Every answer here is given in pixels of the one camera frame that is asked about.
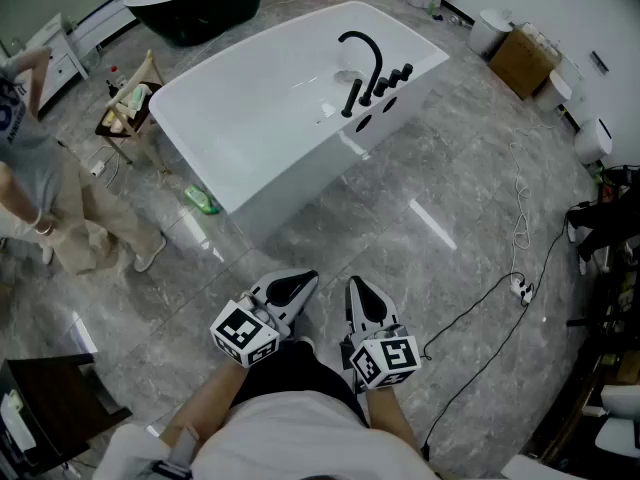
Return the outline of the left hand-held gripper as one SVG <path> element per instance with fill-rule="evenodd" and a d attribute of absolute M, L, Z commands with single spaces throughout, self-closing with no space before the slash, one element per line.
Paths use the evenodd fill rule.
<path fill-rule="evenodd" d="M 210 327 L 218 348 L 243 368 L 275 353 L 314 292 L 313 269 L 285 269 L 260 278 L 239 301 L 230 300 Z"/>

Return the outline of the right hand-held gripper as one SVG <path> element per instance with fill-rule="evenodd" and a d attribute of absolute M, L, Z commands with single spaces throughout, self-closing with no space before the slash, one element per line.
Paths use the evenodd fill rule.
<path fill-rule="evenodd" d="M 396 305 L 380 287 L 352 276 L 345 288 L 345 311 L 356 333 L 340 343 L 340 350 L 343 368 L 353 371 L 355 393 L 403 383 L 421 369 L 416 338 L 397 324 Z"/>

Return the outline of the person's left forearm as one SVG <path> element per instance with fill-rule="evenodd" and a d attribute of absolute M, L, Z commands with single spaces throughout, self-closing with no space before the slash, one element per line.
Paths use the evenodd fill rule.
<path fill-rule="evenodd" d="M 160 439 L 174 447 L 182 431 L 190 427 L 202 446 L 223 426 L 248 373 L 234 360 L 226 359 L 174 414 Z"/>

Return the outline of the person's right forearm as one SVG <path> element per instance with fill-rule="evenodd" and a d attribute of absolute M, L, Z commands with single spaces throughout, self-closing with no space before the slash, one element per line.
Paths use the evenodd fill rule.
<path fill-rule="evenodd" d="M 422 455 L 421 447 L 391 386 L 369 390 L 366 402 L 372 429 L 396 436 Z"/>

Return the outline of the white bathtub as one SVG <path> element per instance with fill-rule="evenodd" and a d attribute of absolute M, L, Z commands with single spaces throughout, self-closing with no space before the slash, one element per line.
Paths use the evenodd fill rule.
<path fill-rule="evenodd" d="M 413 66 L 407 81 L 359 103 L 375 67 L 362 40 L 379 46 L 380 77 Z M 329 176 L 374 148 L 421 108 L 447 54 L 419 33 L 363 2 L 317 10 L 255 34 L 197 64 L 162 87 L 150 110 L 164 133 L 229 213 L 322 147 Z M 356 78 L 362 87 L 345 118 Z"/>

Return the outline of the dark green bathtub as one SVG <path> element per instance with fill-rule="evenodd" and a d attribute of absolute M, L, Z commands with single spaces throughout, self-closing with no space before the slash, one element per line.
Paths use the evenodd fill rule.
<path fill-rule="evenodd" d="M 180 47 L 194 46 L 252 19 L 261 0 L 124 0 L 147 28 Z"/>

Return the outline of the person's black trousers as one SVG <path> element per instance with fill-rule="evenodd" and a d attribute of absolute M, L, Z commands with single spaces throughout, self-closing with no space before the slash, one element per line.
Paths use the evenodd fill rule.
<path fill-rule="evenodd" d="M 321 363 L 309 343 L 302 340 L 283 345 L 249 368 L 231 407 L 253 398 L 290 391 L 314 391 L 346 405 L 369 427 L 365 414 L 347 382 Z"/>

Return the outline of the green plastic bottle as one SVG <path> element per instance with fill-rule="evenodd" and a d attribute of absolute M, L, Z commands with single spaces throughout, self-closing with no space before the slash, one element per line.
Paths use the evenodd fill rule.
<path fill-rule="evenodd" d="M 191 184 L 184 190 L 185 197 L 203 214 L 215 215 L 220 212 L 220 208 L 213 202 L 213 199 L 198 186 Z"/>

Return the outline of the person's white shirt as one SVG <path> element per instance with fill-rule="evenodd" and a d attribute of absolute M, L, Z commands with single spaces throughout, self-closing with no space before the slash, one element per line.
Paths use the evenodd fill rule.
<path fill-rule="evenodd" d="M 114 433 L 94 480 L 147 480 L 175 446 L 125 425 Z M 314 391 L 263 395 L 231 407 L 190 470 L 193 480 L 439 480 L 404 441 L 364 427 L 346 405 Z"/>

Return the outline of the small wooden rack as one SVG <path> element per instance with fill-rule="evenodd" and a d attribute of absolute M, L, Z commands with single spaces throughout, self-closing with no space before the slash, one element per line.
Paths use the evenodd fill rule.
<path fill-rule="evenodd" d="M 131 139 L 161 173 L 168 171 L 149 139 L 141 135 L 143 125 L 150 118 L 152 97 L 165 85 L 159 72 L 153 51 L 149 49 L 135 73 L 125 78 L 116 66 L 111 69 L 111 78 L 106 80 L 109 100 L 95 128 L 95 134 L 110 146 L 118 159 L 128 165 L 132 160 L 124 153 L 116 140 Z"/>

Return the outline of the black gooseneck faucet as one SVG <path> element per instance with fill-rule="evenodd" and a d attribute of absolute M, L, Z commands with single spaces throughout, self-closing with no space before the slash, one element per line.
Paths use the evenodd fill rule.
<path fill-rule="evenodd" d="M 367 107 L 371 104 L 371 96 L 382 70 L 382 66 L 383 66 L 382 53 L 377 43 L 371 37 L 369 37 L 365 33 L 362 33 L 356 30 L 344 32 L 339 36 L 338 41 L 340 43 L 343 43 L 349 38 L 357 38 L 364 41 L 371 48 L 374 54 L 375 67 L 373 69 L 372 75 L 369 79 L 369 83 L 364 94 L 359 98 L 359 103 L 362 106 Z"/>

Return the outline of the cluttered dark workbench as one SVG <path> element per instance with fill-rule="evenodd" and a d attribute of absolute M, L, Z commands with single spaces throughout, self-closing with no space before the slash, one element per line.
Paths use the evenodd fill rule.
<path fill-rule="evenodd" d="M 640 164 L 606 168 L 601 172 L 601 180 L 603 200 L 580 203 L 570 210 L 619 199 L 640 203 Z M 571 243 L 576 245 L 576 253 L 577 246 L 589 233 L 587 228 L 575 231 L 576 238 Z M 640 353 L 640 234 L 595 251 L 587 267 L 599 251 L 608 254 L 605 265 L 609 270 L 597 276 L 587 315 L 569 320 L 567 325 L 588 328 L 586 351 L 597 355 L 603 365 L 613 367 L 627 352 Z"/>

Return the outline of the dark wooden table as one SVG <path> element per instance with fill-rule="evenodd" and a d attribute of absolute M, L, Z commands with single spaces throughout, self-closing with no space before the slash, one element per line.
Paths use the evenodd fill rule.
<path fill-rule="evenodd" d="M 90 353 L 0 364 L 0 478 L 32 480 L 89 450 L 132 415 Z"/>

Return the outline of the white ceramic fixture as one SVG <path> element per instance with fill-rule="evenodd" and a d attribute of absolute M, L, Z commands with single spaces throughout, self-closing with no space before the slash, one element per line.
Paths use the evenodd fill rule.
<path fill-rule="evenodd" d="M 640 385 L 605 385 L 602 407 L 607 412 L 595 446 L 606 452 L 640 459 Z"/>

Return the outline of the white smart toilet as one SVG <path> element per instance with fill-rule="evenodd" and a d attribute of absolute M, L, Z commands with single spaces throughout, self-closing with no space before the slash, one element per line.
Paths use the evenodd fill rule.
<path fill-rule="evenodd" d="M 567 82 L 556 70 L 552 70 L 534 94 L 533 100 L 542 112 L 548 113 L 570 100 L 572 93 Z"/>
<path fill-rule="evenodd" d="M 513 29 L 511 15 L 510 9 L 482 10 L 471 28 L 467 40 L 468 47 L 489 60 Z"/>
<path fill-rule="evenodd" d="M 584 165 L 593 164 L 612 151 L 612 136 L 601 118 L 583 123 L 575 136 L 574 151 Z"/>

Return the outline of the tall cardboard box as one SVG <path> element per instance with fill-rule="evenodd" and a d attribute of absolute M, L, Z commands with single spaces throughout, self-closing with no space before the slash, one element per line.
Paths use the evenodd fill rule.
<path fill-rule="evenodd" d="M 531 23 L 513 28 L 489 62 L 489 68 L 524 100 L 560 63 L 561 53 Z"/>

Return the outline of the white cabinet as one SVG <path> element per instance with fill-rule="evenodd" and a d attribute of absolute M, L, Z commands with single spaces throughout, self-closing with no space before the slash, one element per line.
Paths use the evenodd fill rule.
<path fill-rule="evenodd" d="M 60 13 L 56 14 L 36 32 L 27 41 L 26 46 L 28 49 L 46 46 L 51 50 L 40 108 L 45 106 L 53 96 L 77 75 L 84 80 L 88 78 L 88 73 L 82 66 L 65 31 Z"/>

